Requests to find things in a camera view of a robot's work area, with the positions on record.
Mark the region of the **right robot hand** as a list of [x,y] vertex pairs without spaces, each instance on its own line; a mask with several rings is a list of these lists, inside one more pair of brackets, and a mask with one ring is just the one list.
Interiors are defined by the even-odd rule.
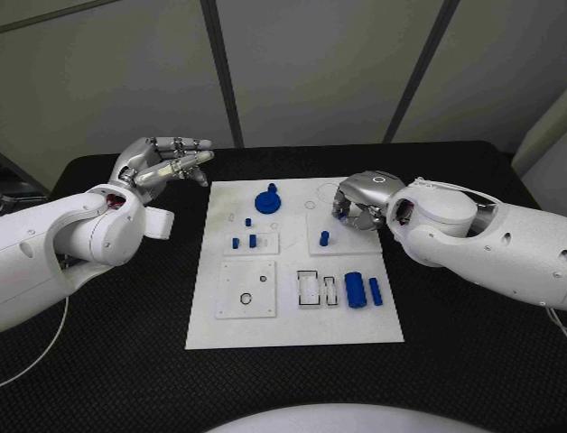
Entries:
[[376,230],[386,221],[392,196],[402,188],[401,179],[383,171],[352,174],[337,185],[331,216],[344,226]]

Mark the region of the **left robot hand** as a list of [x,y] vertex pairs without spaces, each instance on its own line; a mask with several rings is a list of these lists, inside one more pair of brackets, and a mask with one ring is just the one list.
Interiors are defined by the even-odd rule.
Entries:
[[128,189],[145,204],[158,197],[171,180],[193,180],[206,187],[198,165],[213,157],[211,142],[206,139],[141,137],[121,152],[108,183]]

